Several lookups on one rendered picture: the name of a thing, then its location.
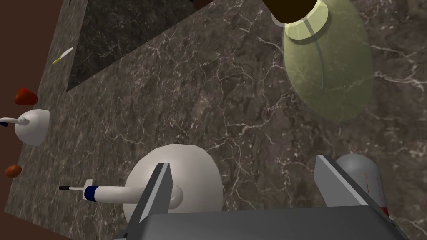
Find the grey bottle with red lines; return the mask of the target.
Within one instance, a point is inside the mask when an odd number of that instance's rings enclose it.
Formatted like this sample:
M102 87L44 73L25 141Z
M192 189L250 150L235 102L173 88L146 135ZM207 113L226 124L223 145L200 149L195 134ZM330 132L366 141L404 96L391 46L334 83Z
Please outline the grey bottle with red lines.
M356 153L339 157L337 163L389 215L383 179L376 163Z

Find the orange round fruit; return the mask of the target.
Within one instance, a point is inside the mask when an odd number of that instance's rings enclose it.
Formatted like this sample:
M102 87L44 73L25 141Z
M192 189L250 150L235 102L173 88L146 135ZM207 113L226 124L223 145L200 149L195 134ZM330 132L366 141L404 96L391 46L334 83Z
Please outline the orange round fruit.
M5 176L8 178L16 178L22 172L22 167L19 165L11 165L7 167L4 171Z

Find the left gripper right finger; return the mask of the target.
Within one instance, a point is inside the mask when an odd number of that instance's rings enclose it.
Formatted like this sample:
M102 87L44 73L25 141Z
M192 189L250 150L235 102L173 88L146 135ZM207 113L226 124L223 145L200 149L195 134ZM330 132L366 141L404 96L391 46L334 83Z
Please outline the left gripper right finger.
M373 207L381 216L388 217L366 191L330 156L316 157L314 181L328 207L365 205Z

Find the red strawberry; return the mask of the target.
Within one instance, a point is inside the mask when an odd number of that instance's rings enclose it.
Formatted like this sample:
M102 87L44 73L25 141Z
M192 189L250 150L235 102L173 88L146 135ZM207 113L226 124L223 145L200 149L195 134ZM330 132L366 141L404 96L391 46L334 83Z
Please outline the red strawberry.
M38 97L31 90L27 88L21 88L18 90L14 102L17 105L22 106L35 105L38 102Z

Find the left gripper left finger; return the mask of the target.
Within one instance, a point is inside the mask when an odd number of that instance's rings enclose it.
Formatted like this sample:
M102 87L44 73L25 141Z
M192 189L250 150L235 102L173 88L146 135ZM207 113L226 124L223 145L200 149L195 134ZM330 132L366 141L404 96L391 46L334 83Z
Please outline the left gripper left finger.
M156 165L145 190L128 222L131 231L149 215L163 215L168 212L173 180L170 165L162 162Z

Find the large white round teapot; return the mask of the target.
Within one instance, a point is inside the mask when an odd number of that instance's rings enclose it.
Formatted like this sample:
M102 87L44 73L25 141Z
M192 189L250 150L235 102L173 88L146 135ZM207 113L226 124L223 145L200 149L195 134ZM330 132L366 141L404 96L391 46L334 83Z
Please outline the large white round teapot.
M185 232L195 227L190 213L220 211L223 184L213 158L196 145L169 144L156 148L141 158L129 173L124 186L95 186L88 179L83 187L59 186L60 190L83 192L85 200L98 203L120 203L129 222L151 174L159 163L168 163L173 188L168 212L149 215L129 234L146 232L158 224L161 229Z

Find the pale green vase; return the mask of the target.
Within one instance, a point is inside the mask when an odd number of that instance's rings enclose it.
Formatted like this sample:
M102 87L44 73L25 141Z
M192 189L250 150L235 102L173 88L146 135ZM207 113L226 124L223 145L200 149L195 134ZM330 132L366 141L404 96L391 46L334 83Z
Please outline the pale green vase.
M314 112L332 121L354 118L374 81L367 32L351 0L262 0L283 28L287 77Z

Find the small white round teapot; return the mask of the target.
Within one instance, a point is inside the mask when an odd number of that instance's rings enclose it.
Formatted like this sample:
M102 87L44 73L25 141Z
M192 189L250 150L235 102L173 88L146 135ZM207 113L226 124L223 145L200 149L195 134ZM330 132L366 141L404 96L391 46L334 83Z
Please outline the small white round teapot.
M16 136L25 144L39 146L47 135L50 124L50 112L33 109L23 113L19 118L0 118L0 125L15 125Z

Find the yellow-handled knife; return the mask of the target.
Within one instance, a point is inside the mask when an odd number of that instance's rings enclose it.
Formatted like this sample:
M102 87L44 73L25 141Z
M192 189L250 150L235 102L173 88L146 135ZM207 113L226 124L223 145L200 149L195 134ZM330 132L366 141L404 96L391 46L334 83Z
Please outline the yellow-handled knife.
M74 48L71 47L67 49L65 52L61 53L60 56L52 62L52 65L55 65L58 61L63 59L66 55L68 55Z

